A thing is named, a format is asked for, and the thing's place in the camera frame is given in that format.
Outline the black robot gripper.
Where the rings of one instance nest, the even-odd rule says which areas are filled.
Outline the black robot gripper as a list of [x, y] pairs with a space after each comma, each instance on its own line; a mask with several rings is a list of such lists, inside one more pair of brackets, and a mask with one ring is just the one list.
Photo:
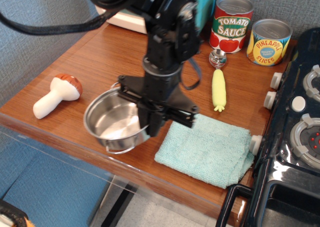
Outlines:
[[190, 91], [198, 87], [199, 81], [186, 86], [182, 80], [185, 62], [174, 63], [164, 70], [155, 66], [148, 58], [142, 60], [144, 76], [120, 75], [119, 95], [137, 106], [140, 128], [148, 126], [150, 137], [156, 137], [167, 120], [191, 128], [199, 107], [184, 95], [180, 86]]

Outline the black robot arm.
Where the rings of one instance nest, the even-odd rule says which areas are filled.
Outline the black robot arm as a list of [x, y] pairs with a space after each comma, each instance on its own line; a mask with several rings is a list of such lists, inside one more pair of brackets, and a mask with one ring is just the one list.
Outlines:
[[121, 10], [141, 16], [147, 32], [143, 77], [121, 75], [119, 95], [136, 103], [141, 128], [155, 137], [164, 122], [193, 125], [198, 107], [180, 90], [183, 65], [199, 52], [196, 0], [91, 0], [109, 17]]

